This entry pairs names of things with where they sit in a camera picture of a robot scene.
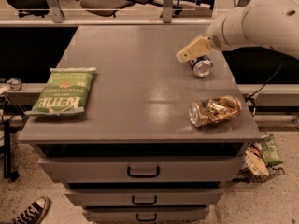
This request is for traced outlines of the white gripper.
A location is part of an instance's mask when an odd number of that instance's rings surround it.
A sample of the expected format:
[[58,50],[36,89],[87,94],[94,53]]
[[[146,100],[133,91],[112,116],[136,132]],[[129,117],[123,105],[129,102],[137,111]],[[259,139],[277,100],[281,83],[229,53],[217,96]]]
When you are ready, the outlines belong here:
[[241,7],[221,14],[208,26],[208,38],[197,36],[177,53],[177,59],[183,63],[207,55],[211,51],[211,46],[220,51],[245,47],[249,41],[242,28],[243,20],[244,9]]

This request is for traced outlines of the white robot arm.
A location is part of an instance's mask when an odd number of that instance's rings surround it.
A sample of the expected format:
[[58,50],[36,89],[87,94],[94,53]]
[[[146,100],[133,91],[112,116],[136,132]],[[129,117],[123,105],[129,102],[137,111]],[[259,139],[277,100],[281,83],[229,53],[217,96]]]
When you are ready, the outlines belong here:
[[177,53],[187,62],[220,51],[263,47],[299,58],[299,0],[251,0],[220,15]]

